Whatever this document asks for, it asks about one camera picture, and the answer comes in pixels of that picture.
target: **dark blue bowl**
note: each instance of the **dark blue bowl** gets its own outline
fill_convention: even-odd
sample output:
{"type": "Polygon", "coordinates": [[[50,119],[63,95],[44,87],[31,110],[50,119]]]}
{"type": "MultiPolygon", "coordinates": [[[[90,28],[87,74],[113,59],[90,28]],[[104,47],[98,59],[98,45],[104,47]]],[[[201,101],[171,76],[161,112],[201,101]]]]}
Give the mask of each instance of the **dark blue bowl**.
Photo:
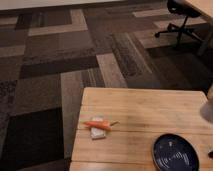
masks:
{"type": "Polygon", "coordinates": [[[192,145],[174,134],[164,134],[155,141],[153,159],[160,171],[199,170],[199,159],[192,145]]]}

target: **butcher block tabletop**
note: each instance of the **butcher block tabletop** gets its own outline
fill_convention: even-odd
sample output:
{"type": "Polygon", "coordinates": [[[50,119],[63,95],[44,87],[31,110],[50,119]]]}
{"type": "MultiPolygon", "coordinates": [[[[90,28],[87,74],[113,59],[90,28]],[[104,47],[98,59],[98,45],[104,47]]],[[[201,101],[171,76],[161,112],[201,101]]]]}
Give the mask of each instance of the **butcher block tabletop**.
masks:
{"type": "Polygon", "coordinates": [[[70,171],[154,171],[152,146],[165,133],[189,141],[200,170],[212,171],[212,115],[200,91],[85,88],[70,171]],[[119,123],[106,139],[91,140],[82,122],[99,115],[119,123]]]}

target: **chair base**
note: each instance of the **chair base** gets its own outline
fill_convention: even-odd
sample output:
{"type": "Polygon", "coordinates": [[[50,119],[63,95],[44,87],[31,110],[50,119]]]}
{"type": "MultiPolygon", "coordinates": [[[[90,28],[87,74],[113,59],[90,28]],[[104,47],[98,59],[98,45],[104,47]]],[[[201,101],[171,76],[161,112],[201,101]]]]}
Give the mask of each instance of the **chair base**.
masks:
{"type": "Polygon", "coordinates": [[[192,39],[198,41],[199,43],[202,43],[203,40],[194,33],[193,28],[185,27],[187,19],[188,19],[188,17],[185,18],[183,25],[180,27],[175,24],[170,23],[167,27],[167,30],[155,33],[155,37],[159,38],[160,34],[162,34],[162,33],[178,33],[176,47],[179,47],[179,45],[180,45],[182,34],[185,34],[185,35],[191,37],[192,39]]]}

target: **carrot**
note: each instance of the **carrot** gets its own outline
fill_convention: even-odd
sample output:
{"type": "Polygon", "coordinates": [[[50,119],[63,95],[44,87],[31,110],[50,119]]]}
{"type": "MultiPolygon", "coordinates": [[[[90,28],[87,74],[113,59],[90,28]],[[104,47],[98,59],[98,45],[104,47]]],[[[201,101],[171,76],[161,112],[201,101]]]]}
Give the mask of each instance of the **carrot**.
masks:
{"type": "Polygon", "coordinates": [[[95,127],[95,128],[103,129],[106,131],[111,130],[109,121],[86,121],[86,122],[83,122],[83,124],[89,127],[95,127]]]}

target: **patterned carpet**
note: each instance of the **patterned carpet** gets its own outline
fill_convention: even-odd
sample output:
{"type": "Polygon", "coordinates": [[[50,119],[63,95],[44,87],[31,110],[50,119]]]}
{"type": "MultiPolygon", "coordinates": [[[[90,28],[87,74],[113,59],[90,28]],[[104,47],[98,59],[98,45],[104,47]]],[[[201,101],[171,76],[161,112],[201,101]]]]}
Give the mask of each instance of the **patterned carpet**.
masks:
{"type": "Polygon", "coordinates": [[[177,51],[175,34],[153,36],[182,19],[164,0],[1,15],[0,170],[68,170],[84,87],[206,92],[213,46],[197,57],[188,37],[177,51]]]}

